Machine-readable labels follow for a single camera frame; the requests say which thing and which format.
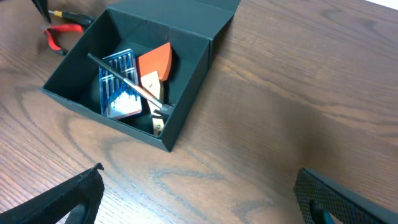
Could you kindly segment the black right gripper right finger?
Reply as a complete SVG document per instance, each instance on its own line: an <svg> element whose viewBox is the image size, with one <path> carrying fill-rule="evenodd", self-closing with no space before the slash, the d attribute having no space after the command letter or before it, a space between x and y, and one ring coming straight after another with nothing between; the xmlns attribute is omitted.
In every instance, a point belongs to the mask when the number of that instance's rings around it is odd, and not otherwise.
<svg viewBox="0 0 398 224"><path fill-rule="evenodd" d="M293 188L305 223L397 223L397 214L308 168Z"/></svg>

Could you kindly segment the small black handled claw hammer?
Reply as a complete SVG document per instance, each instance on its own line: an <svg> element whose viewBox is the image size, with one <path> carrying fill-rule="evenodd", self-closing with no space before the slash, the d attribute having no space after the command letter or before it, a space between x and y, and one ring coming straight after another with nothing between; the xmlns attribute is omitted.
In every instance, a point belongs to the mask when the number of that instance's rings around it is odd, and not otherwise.
<svg viewBox="0 0 398 224"><path fill-rule="evenodd" d="M158 116L155 116L155 118L167 119L173 113L173 111L174 111L173 106L161 103L154 95L150 94L148 91L141 88L139 85L134 84L128 78L125 78L124 76L122 76L117 70L115 70L113 67L110 67L109 65L107 65L105 62L103 62L101 59L99 59L95 55L88 53L87 57L92 59L92 61L97 63L101 68L105 69L107 72L109 72L110 74L115 76L118 80L121 80L127 86L131 87L134 91L136 91L138 94L140 94L148 102L153 103L157 107L155 109L155 112L158 114Z"/></svg>

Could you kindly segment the blue precision screwdriver set case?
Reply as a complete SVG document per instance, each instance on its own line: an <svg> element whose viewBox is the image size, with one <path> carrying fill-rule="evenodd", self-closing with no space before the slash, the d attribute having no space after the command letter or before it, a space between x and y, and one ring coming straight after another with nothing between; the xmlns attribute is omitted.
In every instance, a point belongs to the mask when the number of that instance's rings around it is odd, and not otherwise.
<svg viewBox="0 0 398 224"><path fill-rule="evenodd" d="M102 61L136 85L139 84L135 53L132 49L109 55L102 58ZM98 74L101 115L109 119L122 119L142 113L140 94L102 67Z"/></svg>

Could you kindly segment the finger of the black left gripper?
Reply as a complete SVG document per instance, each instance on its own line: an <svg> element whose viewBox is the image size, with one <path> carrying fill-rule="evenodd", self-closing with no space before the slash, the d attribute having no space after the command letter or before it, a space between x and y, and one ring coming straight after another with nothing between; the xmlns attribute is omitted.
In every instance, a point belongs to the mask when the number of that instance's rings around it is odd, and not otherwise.
<svg viewBox="0 0 398 224"><path fill-rule="evenodd" d="M31 0L46 22L52 23L47 0Z"/></svg>

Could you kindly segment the orange scraper with wooden handle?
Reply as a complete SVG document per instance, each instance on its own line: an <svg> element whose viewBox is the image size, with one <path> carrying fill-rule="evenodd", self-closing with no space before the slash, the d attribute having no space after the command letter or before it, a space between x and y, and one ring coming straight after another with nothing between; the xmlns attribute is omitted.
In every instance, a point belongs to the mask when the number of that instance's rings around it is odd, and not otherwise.
<svg viewBox="0 0 398 224"><path fill-rule="evenodd" d="M167 42L137 59L143 89L164 102L164 82L168 79L172 65L172 47Z"/></svg>

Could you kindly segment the dark green gift box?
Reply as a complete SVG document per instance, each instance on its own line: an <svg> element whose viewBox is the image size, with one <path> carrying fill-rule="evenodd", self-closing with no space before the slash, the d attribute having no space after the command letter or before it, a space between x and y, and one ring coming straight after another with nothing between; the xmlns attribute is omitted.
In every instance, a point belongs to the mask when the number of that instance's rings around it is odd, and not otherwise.
<svg viewBox="0 0 398 224"><path fill-rule="evenodd" d="M88 27L42 87L64 107L171 151L237 1L120 1Z"/></svg>

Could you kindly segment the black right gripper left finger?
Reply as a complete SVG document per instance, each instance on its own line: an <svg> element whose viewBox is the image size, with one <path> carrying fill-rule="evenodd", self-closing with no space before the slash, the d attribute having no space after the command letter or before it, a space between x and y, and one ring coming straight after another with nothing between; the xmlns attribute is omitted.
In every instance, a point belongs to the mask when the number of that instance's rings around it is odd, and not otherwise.
<svg viewBox="0 0 398 224"><path fill-rule="evenodd" d="M102 164L1 213L1 223L94 223L104 193Z"/></svg>

